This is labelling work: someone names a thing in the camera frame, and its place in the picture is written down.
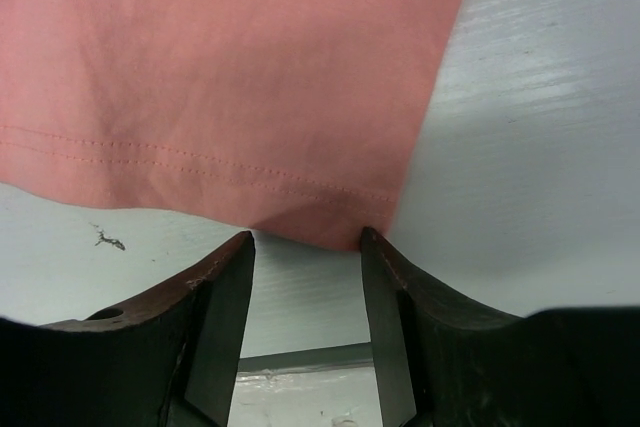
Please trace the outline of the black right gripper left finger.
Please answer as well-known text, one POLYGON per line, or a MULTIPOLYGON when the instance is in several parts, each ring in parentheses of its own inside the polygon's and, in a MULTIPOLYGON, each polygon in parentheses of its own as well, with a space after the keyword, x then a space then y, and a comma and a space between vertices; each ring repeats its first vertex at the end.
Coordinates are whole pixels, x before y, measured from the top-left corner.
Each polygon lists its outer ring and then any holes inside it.
POLYGON ((1 322, 5 426, 224 426, 255 262, 241 232, 83 320, 1 322))

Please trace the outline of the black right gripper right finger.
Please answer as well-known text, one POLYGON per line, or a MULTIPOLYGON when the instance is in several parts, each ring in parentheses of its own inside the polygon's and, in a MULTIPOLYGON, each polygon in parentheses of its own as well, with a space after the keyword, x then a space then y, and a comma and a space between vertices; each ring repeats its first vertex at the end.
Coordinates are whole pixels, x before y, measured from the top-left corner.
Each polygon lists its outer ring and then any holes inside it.
POLYGON ((520 318, 475 301, 363 230, 361 270, 386 426, 635 426, 639 310, 520 318))

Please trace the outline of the pink t shirt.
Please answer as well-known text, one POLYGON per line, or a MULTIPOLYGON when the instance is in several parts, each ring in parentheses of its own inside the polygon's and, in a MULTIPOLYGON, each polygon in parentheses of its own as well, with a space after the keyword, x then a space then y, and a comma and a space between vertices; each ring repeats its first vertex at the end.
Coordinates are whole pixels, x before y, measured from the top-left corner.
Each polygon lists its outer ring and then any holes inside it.
POLYGON ((1 179, 334 250, 392 224, 462 0, 1 0, 1 179))

